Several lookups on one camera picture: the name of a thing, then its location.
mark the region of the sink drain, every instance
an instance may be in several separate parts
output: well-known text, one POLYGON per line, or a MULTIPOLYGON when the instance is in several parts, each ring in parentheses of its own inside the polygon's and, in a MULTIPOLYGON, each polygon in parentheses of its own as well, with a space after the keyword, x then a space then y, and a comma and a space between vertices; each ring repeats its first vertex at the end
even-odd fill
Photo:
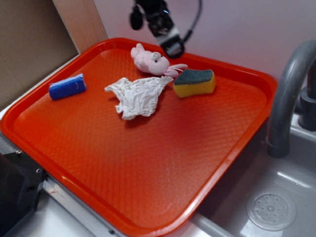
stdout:
POLYGON ((296 206, 289 195, 278 190, 263 189, 250 196, 247 214, 261 229, 280 231, 294 222, 296 206))

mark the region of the blue sponge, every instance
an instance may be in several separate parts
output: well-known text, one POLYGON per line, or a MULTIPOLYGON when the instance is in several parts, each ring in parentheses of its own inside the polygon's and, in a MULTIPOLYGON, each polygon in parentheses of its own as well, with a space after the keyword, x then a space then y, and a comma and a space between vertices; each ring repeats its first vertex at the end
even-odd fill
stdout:
POLYGON ((86 90, 83 74, 53 83, 49 87, 49 95, 53 100, 75 95, 86 90))

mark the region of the orange tray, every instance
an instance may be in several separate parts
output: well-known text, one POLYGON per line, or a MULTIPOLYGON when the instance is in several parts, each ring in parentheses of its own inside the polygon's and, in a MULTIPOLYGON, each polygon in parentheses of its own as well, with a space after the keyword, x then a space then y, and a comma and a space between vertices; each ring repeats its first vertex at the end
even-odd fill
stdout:
POLYGON ((153 115, 122 120, 118 99, 104 88, 122 77, 151 76, 133 64, 136 43, 110 39, 87 50, 19 100, 0 125, 119 231, 154 237, 189 219, 267 119, 277 84, 257 71, 184 54, 171 64, 212 69, 214 93, 179 99, 170 83, 153 115), (50 99, 50 84, 80 73, 87 91, 50 99))

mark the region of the gray sink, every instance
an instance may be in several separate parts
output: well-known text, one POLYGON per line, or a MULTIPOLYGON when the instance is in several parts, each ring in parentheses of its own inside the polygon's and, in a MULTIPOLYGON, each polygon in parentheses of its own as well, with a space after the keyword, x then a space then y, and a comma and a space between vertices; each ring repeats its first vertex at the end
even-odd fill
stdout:
POLYGON ((266 136, 267 123, 193 217, 211 236, 316 236, 316 134, 291 126, 284 158, 267 155, 266 136))

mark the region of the stuffed toy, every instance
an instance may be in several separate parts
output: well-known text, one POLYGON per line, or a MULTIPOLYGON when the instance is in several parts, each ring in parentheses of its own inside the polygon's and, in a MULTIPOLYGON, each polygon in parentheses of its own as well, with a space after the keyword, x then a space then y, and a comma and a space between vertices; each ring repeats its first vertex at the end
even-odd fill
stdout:
POLYGON ((150 52, 144 49, 141 43, 132 48, 130 53, 134 59, 135 66, 144 73, 150 73, 155 76, 168 76, 175 78, 178 72, 186 69, 186 64, 176 64, 170 66, 168 59, 158 52, 150 52))

